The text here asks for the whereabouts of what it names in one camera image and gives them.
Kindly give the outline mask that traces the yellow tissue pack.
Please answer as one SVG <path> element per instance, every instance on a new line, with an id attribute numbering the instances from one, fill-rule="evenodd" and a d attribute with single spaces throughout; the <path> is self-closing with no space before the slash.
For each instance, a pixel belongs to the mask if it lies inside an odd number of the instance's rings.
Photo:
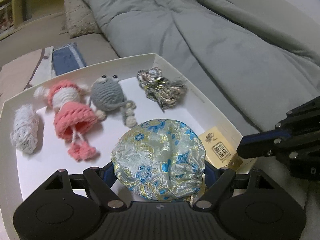
<path id="1" fill-rule="evenodd" d="M 215 168 L 230 168 L 236 171 L 243 164 L 234 147 L 217 127 L 202 133 L 199 139 L 206 150 L 206 161 Z"/>

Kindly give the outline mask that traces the blue floral brocade pouch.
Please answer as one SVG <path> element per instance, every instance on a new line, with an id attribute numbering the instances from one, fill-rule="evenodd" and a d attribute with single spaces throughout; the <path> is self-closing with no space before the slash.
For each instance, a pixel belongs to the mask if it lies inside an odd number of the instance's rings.
<path id="1" fill-rule="evenodd" d="M 149 200 L 194 198 L 204 181 L 206 150 L 185 123 L 146 121 L 126 132 L 111 153 L 114 174 Z"/>

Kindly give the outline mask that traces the pink crochet doll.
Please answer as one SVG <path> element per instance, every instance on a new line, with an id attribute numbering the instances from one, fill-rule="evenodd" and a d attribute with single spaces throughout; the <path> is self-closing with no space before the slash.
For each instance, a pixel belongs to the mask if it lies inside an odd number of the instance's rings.
<path id="1" fill-rule="evenodd" d="M 84 137 L 98 121 L 93 109 L 84 103 L 88 94 L 86 85 L 77 85 L 70 80 L 61 80 L 49 88 L 38 87 L 34 97 L 47 103 L 54 111 L 56 136 L 69 143 L 68 154 L 76 161 L 87 161 L 98 156 L 95 147 Z"/>

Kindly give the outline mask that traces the grey crochet frog doll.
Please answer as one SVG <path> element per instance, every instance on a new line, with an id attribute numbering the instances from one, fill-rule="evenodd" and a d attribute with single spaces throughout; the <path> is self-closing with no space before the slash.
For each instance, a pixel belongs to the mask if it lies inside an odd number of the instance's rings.
<path id="1" fill-rule="evenodd" d="M 129 128 L 137 125 L 134 110 L 136 104 L 125 96 L 117 75 L 103 75 L 91 87 L 89 104 L 95 106 L 95 116 L 98 120 L 105 120 L 107 113 L 119 109 L 123 123 Z"/>

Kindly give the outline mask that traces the white knitted roll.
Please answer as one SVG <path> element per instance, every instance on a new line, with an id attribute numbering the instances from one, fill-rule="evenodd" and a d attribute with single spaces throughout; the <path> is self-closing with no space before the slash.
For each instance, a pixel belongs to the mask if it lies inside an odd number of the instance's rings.
<path id="1" fill-rule="evenodd" d="M 22 105 L 15 111 L 11 144 L 24 154 L 33 154 L 37 148 L 39 130 L 39 116 L 33 105 Z"/>

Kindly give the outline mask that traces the white shallow cardboard box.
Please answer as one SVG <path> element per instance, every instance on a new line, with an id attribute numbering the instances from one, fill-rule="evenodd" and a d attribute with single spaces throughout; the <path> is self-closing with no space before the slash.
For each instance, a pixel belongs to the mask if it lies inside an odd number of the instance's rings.
<path id="1" fill-rule="evenodd" d="M 139 70 L 159 67 L 170 80 L 182 80 L 187 94 L 175 108 L 162 111 L 157 103 L 147 99 L 136 75 Z M 102 75 L 117 75 L 128 99 L 136 103 L 135 116 L 142 123 L 152 119 L 174 119 L 187 124 L 196 134 L 216 127 L 232 147 L 238 146 L 242 136 L 234 125 L 181 72 L 157 54 L 125 57 L 94 64 L 61 76 L 78 84 L 91 85 Z M 40 116 L 39 149 L 32 155 L 22 154 L 12 146 L 10 134 L 15 111 L 30 103 Z M 89 144 L 97 149 L 99 158 L 75 161 L 69 156 L 68 145 L 57 138 L 53 126 L 54 113 L 43 101 L 34 98 L 29 88 L 7 100 L 1 112 L 1 239 L 17 239 L 12 218 L 16 208 L 56 170 L 81 173 L 91 166 L 104 166 L 111 160 L 111 151 L 119 138 L 127 132 L 121 114 L 114 112 L 86 134 Z"/>

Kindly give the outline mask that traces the grey quilted duvet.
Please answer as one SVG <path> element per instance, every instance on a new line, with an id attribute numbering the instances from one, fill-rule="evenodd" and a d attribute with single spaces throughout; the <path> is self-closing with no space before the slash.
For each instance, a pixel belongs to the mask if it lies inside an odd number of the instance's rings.
<path id="1" fill-rule="evenodd" d="M 163 57 L 242 134 L 319 96 L 319 56 L 228 0 L 83 1 L 120 57 Z"/>

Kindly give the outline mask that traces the cartoon rabbit blanket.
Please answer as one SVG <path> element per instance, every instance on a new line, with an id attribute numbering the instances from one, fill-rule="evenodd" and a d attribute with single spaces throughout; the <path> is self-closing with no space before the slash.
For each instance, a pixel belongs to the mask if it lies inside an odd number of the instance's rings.
<path id="1" fill-rule="evenodd" d="M 42 48 L 5 64 L 1 70 L 1 105 L 27 88 L 51 79 L 53 47 Z"/>

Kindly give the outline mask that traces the beige fluffy pillow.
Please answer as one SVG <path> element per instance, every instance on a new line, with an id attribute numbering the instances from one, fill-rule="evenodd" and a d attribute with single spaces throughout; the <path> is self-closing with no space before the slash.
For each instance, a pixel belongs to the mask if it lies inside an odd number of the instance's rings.
<path id="1" fill-rule="evenodd" d="M 65 27 L 70 38 L 100 34 L 89 6 L 83 0 L 64 0 Z"/>

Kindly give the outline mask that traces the wooden headboard shelf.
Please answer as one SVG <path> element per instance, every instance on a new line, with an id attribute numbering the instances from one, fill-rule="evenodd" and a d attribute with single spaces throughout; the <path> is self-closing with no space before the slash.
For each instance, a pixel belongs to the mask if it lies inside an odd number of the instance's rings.
<path id="1" fill-rule="evenodd" d="M 1 0 L 1 40 L 41 18 L 61 15 L 64 0 Z"/>

